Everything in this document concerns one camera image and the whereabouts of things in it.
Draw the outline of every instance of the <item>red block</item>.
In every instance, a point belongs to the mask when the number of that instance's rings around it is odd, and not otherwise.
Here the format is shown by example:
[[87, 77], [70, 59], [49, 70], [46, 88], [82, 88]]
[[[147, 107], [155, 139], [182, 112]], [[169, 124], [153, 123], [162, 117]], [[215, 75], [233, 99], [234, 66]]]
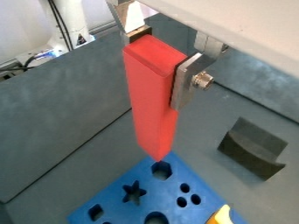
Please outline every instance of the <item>red block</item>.
[[137, 140], [161, 161], [171, 151], [178, 111], [171, 108], [174, 70], [186, 55], [151, 35], [125, 48]]

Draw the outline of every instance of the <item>screw head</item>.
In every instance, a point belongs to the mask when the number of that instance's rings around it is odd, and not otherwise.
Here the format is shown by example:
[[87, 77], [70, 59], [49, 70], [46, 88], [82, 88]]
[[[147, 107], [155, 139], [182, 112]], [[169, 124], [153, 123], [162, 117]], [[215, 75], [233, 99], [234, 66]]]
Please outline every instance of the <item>screw head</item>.
[[211, 87], [211, 83], [214, 82], [214, 78], [207, 72], [202, 72], [193, 76], [191, 83], [197, 88], [202, 88], [207, 90]]

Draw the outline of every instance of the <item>gray table surface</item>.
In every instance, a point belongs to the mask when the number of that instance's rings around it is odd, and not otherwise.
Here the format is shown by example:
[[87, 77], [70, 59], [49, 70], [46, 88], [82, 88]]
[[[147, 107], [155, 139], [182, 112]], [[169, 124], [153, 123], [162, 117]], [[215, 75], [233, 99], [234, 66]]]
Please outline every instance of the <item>gray table surface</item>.
[[[282, 137], [286, 168], [269, 180], [218, 152], [243, 116]], [[299, 125], [214, 85], [182, 110], [173, 149], [249, 223], [298, 223]], [[6, 205], [14, 224], [63, 224], [67, 216], [146, 157], [127, 112]]]

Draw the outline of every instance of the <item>metal bracket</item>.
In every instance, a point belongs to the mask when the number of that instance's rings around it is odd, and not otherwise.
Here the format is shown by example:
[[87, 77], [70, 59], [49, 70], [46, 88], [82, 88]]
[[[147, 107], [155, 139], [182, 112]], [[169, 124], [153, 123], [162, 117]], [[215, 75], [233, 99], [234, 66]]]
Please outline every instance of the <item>metal bracket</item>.
[[135, 0], [107, 0], [125, 45], [129, 45], [146, 34], [153, 34], [153, 28], [146, 25], [141, 4]]
[[171, 107], [177, 110], [191, 101], [194, 89], [207, 90], [214, 78], [205, 72], [217, 61], [227, 46], [215, 38], [198, 31], [194, 47], [201, 51], [190, 56], [177, 67], [173, 86]]

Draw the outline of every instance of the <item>gray wall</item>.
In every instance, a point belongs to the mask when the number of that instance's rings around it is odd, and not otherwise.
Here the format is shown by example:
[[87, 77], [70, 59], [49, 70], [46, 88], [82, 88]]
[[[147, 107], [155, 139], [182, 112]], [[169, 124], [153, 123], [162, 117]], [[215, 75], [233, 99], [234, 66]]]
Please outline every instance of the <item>gray wall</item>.
[[130, 109], [118, 33], [0, 82], [0, 201]]

